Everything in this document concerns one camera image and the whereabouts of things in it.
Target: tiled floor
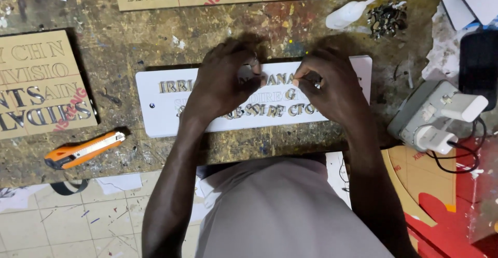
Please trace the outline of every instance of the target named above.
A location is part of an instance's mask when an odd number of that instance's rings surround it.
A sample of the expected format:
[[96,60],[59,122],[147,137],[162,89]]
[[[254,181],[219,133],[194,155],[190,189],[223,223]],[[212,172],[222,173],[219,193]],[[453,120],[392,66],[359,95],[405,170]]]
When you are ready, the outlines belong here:
[[[95,180],[71,196],[43,188],[27,209],[0,213],[0,258],[141,257],[143,215],[159,173],[142,173],[142,188],[111,195]],[[199,224],[188,228],[183,257],[194,256]]]

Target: paint-splattered workbench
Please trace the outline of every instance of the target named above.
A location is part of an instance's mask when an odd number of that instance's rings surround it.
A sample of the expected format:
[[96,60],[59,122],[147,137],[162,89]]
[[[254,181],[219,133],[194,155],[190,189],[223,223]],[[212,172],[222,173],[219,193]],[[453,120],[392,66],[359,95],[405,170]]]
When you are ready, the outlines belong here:
[[[394,38],[369,37],[366,16],[342,31],[325,27],[325,17],[353,0],[303,0],[200,6],[121,13],[116,0],[0,0],[6,21],[0,35],[70,28],[75,55],[94,97],[101,123],[96,127],[0,141],[0,187],[21,186],[122,173],[158,170],[175,140],[149,138],[144,131],[134,75],[149,66],[196,64],[227,37],[243,32],[261,37],[269,59],[301,57],[323,37],[351,55],[370,55],[370,105],[384,146],[384,132],[415,86],[432,48],[432,15],[439,0],[407,1],[408,29]],[[378,6],[387,0],[377,0]],[[132,135],[120,146],[67,171],[54,171],[43,156],[67,142],[80,142],[125,126]],[[201,162],[220,163],[275,155],[344,149],[332,122],[286,125],[206,134]]]

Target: box cutter blade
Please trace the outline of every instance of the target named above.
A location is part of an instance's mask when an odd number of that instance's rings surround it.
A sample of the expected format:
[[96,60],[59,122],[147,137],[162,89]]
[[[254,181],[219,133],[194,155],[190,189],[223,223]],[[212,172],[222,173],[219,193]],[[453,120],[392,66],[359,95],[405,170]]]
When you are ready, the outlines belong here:
[[45,156],[45,164],[53,169],[68,169],[120,145],[125,139],[123,133],[115,131],[78,146],[61,147]]

